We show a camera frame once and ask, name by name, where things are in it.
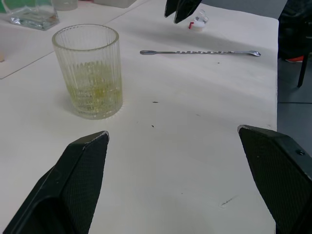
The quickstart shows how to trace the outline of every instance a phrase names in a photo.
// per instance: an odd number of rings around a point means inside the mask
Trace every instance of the yellow liquid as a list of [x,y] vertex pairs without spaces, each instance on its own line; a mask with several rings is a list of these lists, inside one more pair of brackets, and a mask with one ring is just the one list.
[[101,119],[121,108],[121,76],[114,78],[109,66],[85,63],[72,71],[71,76],[64,78],[72,103],[81,116]]

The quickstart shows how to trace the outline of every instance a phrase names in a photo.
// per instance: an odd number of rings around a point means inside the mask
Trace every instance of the ribbed glass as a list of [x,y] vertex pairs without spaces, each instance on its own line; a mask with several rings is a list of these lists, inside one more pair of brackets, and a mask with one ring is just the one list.
[[55,33],[52,43],[78,115],[115,114],[122,106],[118,33],[102,25],[74,25]]

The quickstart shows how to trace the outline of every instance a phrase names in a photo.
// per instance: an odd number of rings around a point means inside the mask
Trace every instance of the table surface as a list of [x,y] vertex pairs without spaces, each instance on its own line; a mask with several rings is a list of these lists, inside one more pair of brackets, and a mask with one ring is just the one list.
[[107,130],[89,233],[274,233],[237,127],[276,130],[278,22],[200,5],[210,21],[195,33],[190,19],[176,25],[173,16],[164,18],[164,6],[151,0],[107,24],[120,34],[124,93],[121,110],[108,119],[74,114],[55,53],[0,80],[0,231],[70,142]]
[[53,52],[51,38],[58,30],[81,23],[105,24],[146,1],[137,0],[125,9],[79,1],[76,10],[58,11],[60,23],[47,31],[20,27],[0,19],[0,51],[5,55],[5,62],[0,63],[0,79]]

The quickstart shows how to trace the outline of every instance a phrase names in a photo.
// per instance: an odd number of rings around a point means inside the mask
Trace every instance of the twisted spoon handle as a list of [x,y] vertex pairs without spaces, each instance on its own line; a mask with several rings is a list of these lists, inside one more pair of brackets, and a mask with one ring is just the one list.
[[156,54],[180,54],[180,55],[224,55],[224,54],[246,54],[253,56],[261,56],[258,51],[153,51],[153,50],[141,50],[140,54],[142,55],[156,55]]

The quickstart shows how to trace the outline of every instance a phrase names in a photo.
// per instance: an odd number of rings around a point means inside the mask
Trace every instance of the glass container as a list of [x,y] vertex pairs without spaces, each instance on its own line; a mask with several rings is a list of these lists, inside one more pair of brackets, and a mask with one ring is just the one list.
[[118,33],[81,24],[56,32],[52,42],[78,115],[102,119],[115,114],[122,106]]
[[47,30],[59,23],[51,0],[1,0],[12,24]]

